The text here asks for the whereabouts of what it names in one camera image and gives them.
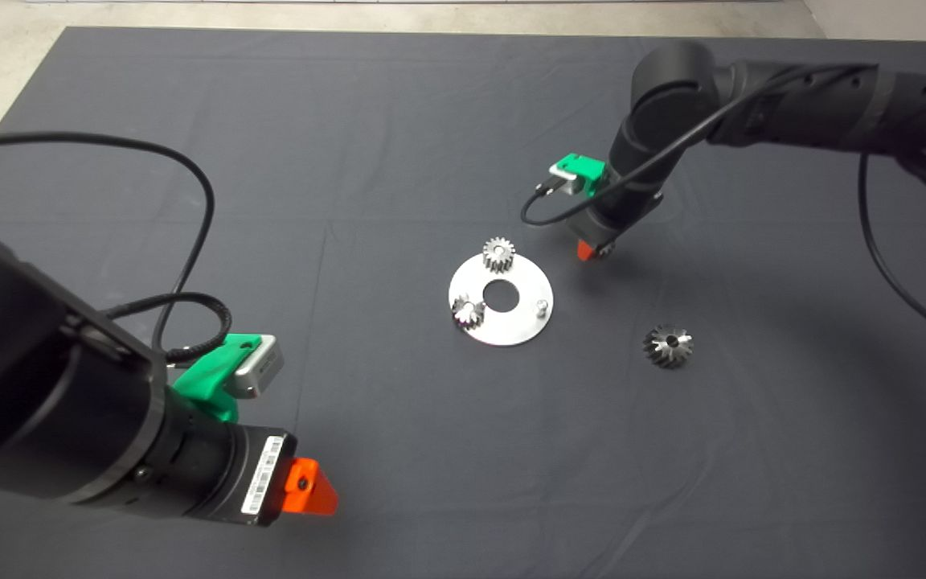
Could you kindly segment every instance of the barcode label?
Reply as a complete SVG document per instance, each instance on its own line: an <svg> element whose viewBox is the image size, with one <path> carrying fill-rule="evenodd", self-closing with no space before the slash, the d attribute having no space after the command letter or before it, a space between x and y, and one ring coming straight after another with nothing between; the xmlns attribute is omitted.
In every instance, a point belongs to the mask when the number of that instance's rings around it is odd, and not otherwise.
<svg viewBox="0 0 926 579"><path fill-rule="evenodd" d="M252 476L252 483L249 484L249 491L245 494L245 502L242 503L243 513L260 514L260 509L264 506L264 497L267 497L269 479L273 476L273 467L277 465L282 446L284 446L284 437L267 437L267 444L264 445L264 451L260 454L260 461L256 463L256 472Z"/></svg>

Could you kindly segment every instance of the spur gear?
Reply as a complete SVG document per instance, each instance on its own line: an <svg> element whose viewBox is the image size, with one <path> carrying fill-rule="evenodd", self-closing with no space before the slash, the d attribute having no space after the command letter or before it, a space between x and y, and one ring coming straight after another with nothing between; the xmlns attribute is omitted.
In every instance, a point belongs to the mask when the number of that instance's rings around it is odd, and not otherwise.
<svg viewBox="0 0 926 579"><path fill-rule="evenodd" d="M485 243L481 250L485 267L496 273L507 271L514 264L514 255L517 249L504 237L493 237Z"/></svg>
<svg viewBox="0 0 926 579"><path fill-rule="evenodd" d="M645 337L648 359L661 368L676 368L691 356L691 334L673 326L656 326Z"/></svg>
<svg viewBox="0 0 926 579"><path fill-rule="evenodd" d="M456 326L462 327L463 330L469 330L471 327L481 325L485 320L485 302L474 302L470 296L462 294L453 301L453 319L456 320Z"/></svg>

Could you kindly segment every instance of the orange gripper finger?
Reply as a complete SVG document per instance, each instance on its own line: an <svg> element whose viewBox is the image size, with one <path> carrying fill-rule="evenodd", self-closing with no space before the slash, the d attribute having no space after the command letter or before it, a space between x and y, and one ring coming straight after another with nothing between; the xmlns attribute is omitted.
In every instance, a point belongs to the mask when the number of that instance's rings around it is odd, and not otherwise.
<svg viewBox="0 0 926 579"><path fill-rule="evenodd" d="M312 458L296 457L284 483L286 513L332 515L338 510L338 492Z"/></svg>

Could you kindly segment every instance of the concrete floor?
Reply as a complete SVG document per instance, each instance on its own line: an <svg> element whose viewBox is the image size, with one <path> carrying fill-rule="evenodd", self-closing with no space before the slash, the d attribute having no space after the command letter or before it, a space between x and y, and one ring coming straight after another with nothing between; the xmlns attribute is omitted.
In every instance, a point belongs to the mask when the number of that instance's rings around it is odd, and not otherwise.
<svg viewBox="0 0 926 579"><path fill-rule="evenodd" d="M0 118L66 26L157 26L500 34L882 37L873 14L900 12L910 37L926 0L610 4L30 4L0 0Z"/></svg>

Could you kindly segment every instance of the screw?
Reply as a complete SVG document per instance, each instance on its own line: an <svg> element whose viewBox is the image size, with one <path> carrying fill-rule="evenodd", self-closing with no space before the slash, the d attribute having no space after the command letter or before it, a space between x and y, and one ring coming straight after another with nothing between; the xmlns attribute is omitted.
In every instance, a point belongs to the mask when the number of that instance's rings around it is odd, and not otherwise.
<svg viewBox="0 0 926 579"><path fill-rule="evenodd" d="M135 482L143 483L145 479L152 476L151 466L139 466L135 469Z"/></svg>

